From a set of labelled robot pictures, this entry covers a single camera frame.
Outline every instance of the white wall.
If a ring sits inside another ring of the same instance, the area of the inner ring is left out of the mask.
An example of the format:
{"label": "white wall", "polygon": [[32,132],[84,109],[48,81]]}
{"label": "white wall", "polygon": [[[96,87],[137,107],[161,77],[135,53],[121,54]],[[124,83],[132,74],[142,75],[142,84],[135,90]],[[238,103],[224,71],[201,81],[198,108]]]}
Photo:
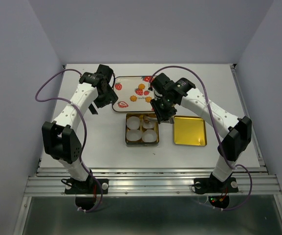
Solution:
{"label": "white wall", "polygon": [[[53,110],[34,94],[61,69],[29,2],[0,0],[0,235],[13,232],[41,154],[41,126]],[[42,95],[56,95],[59,85],[58,79]]]}
{"label": "white wall", "polygon": [[282,188],[282,0],[272,4],[237,74],[264,160]]}
{"label": "white wall", "polygon": [[236,63],[272,0],[30,0],[63,63]]}

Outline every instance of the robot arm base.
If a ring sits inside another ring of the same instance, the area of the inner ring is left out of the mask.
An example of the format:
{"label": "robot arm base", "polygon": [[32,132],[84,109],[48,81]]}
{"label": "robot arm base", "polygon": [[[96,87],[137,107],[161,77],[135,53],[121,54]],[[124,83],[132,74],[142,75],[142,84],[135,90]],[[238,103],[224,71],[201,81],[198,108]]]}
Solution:
{"label": "robot arm base", "polygon": [[194,191],[197,194],[205,193],[223,193],[228,190],[229,193],[239,191],[237,181],[234,177],[229,177],[226,181],[221,182],[212,174],[209,178],[195,178]]}
{"label": "robot arm base", "polygon": [[[109,183],[108,179],[97,179],[98,182],[102,185],[107,185]],[[93,180],[93,178],[89,175],[87,180],[85,181],[78,181],[73,178],[66,179],[64,184],[65,187],[65,194],[94,194],[94,188],[99,188],[97,183]],[[104,187],[103,194],[108,194],[108,187]]]}

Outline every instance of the aluminum frame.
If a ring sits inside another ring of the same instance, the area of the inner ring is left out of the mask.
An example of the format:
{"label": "aluminum frame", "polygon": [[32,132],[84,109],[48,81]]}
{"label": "aluminum frame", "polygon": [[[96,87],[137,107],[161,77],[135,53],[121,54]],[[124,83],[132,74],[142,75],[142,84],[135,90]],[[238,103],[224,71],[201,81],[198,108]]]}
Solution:
{"label": "aluminum frame", "polygon": [[[249,116],[244,98],[239,87],[237,74],[233,65],[230,65],[237,91],[244,112]],[[253,129],[253,142],[260,163],[259,168],[250,168],[253,178],[252,195],[274,195],[277,208],[282,220],[282,190],[275,175],[269,175],[262,158],[260,147]],[[191,190],[194,178],[209,177],[212,168],[93,168],[96,178],[108,178],[109,188],[106,197],[131,196],[199,196]],[[239,193],[233,195],[247,195],[250,184],[248,175],[243,169],[237,169],[233,174],[236,177]],[[35,177],[29,177],[22,200],[14,234],[23,233],[32,197],[61,197],[74,196],[64,194],[65,186],[61,178],[69,177],[66,169],[38,168]]]}

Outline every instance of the glass panel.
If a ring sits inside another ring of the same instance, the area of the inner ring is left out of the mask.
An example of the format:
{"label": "glass panel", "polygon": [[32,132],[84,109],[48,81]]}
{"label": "glass panel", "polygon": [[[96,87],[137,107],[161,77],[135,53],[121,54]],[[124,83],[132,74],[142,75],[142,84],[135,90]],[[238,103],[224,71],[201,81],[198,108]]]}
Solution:
{"label": "glass panel", "polygon": [[[244,196],[230,197],[230,206]],[[98,211],[76,210],[72,197],[33,198],[25,235],[270,235],[282,234],[272,195],[251,196],[235,211],[199,205],[203,197],[104,198]]]}

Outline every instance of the metal tray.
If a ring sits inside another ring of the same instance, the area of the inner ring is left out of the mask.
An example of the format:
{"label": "metal tray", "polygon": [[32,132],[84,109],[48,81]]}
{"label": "metal tray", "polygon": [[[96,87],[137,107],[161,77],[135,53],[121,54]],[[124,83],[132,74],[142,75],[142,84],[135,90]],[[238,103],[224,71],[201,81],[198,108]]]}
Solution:
{"label": "metal tray", "polygon": [[206,146],[205,121],[200,117],[174,116],[174,143]]}
{"label": "metal tray", "polygon": [[118,101],[112,106],[116,112],[151,112],[150,100],[154,98],[149,91],[151,76],[121,76],[115,79],[113,90]]}
{"label": "metal tray", "polygon": [[[154,130],[157,134],[157,140],[155,142],[144,142],[142,139],[139,139],[138,141],[129,141],[127,140],[127,132],[130,130],[127,127],[127,119],[135,116],[135,117],[139,117],[140,121],[142,121],[143,116],[148,116],[148,117],[156,117],[156,114],[153,113],[132,113],[132,114],[127,114],[126,115],[126,133],[125,133],[125,140],[126,140],[126,145],[128,147],[141,147],[141,146],[158,146],[159,144],[159,128],[158,128],[158,122],[155,122],[155,126],[154,128],[152,128],[152,130]],[[140,127],[138,128],[138,130],[141,130],[142,133],[145,132],[147,129],[143,128],[142,125],[140,125]]]}

